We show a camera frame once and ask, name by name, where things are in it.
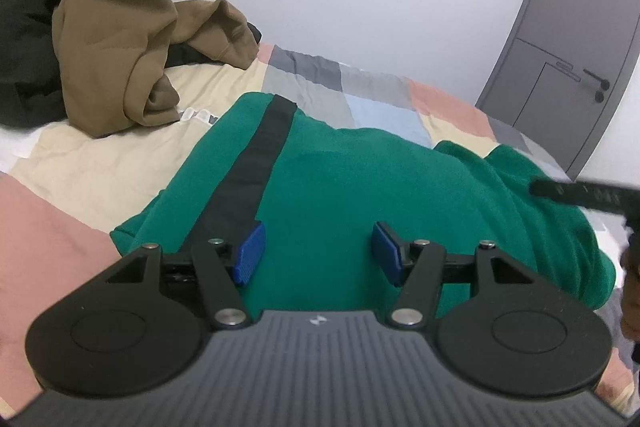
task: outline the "bed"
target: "bed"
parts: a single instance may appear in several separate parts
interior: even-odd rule
[[[514,128],[408,78],[367,73],[272,44],[261,44],[246,71],[199,64],[166,74],[180,94],[180,121],[173,124],[101,139],[65,121],[0,129],[2,415],[21,409],[39,391],[23,347],[31,321],[119,259],[111,230],[167,186],[198,140],[246,92],[279,94],[334,128],[378,128],[427,148],[450,140],[484,157],[506,144],[552,178],[568,179],[542,147]],[[600,249],[616,266],[617,289],[598,313],[618,350],[609,379],[619,381],[633,370],[635,392],[620,407],[631,412],[638,406],[638,368],[630,359],[632,344],[618,326],[621,245],[596,212],[585,214]]]

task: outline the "brown clothing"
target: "brown clothing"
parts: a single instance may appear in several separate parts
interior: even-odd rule
[[[169,44],[242,69],[258,52],[225,0],[61,0],[52,38],[69,121],[94,137],[178,120],[178,94],[163,73]]]

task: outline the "blue rubber pad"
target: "blue rubber pad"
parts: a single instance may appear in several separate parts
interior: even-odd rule
[[[266,240],[266,230],[260,223],[238,248],[236,264],[231,269],[231,279],[238,286],[244,286],[251,279],[264,253]]]
[[[400,251],[378,224],[371,232],[371,253],[385,273],[386,279],[394,286],[402,283]]]

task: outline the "green fabric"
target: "green fabric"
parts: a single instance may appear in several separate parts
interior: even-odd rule
[[[238,100],[166,190],[111,232],[121,253],[148,242],[165,252],[180,247],[271,98]],[[544,174],[507,146],[485,159],[452,142],[429,150],[381,130],[335,130],[298,110],[258,210],[267,245],[241,290],[244,302],[254,315],[388,309],[398,289],[369,251],[373,223],[386,221],[401,237],[430,239],[452,253],[472,254],[478,241],[494,239],[587,306],[601,306],[613,265],[578,208],[528,195],[533,176]],[[445,285],[439,312],[467,298],[468,286]]]

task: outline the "gray gripper base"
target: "gray gripper base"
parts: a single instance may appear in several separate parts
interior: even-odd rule
[[[45,391],[11,420],[17,427],[618,427],[624,422],[588,391],[527,402],[477,389],[450,373],[418,333],[384,327],[371,312],[273,311],[245,330],[213,335],[193,365],[148,393],[87,400]]]

